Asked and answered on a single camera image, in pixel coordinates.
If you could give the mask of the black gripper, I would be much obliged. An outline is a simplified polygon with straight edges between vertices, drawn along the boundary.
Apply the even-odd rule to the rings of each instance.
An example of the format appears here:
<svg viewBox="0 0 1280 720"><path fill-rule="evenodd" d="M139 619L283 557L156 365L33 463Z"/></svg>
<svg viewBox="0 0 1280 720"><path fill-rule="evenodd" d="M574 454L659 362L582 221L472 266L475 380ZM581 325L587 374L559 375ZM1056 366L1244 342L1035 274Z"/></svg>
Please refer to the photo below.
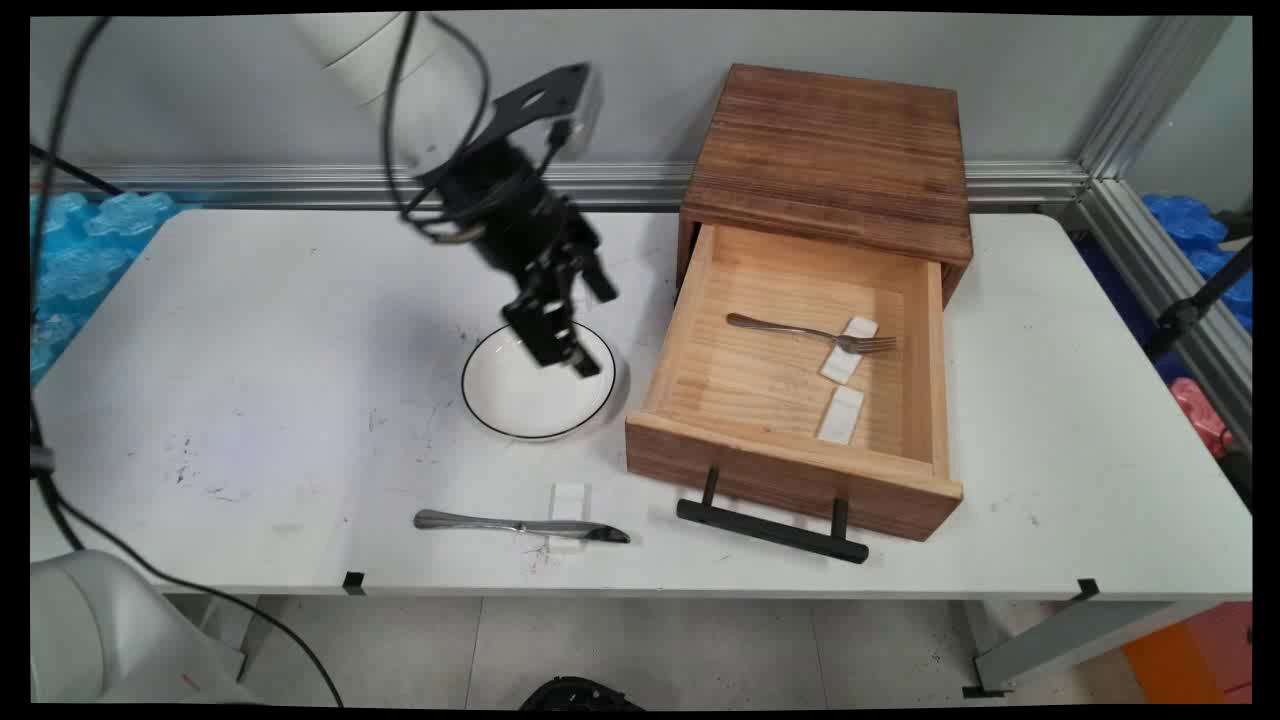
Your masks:
<svg viewBox="0 0 1280 720"><path fill-rule="evenodd" d="M573 282L600 304L620 292L598 256L600 240L573 202L544 181L566 138L549 138L539 163L504 138L475 142L458 160L430 172L425 191L442 210L417 213L415 228L434 243L467 245L517 288L502 316L539 366L563 365L580 378L602 369L580 342Z"/></svg>

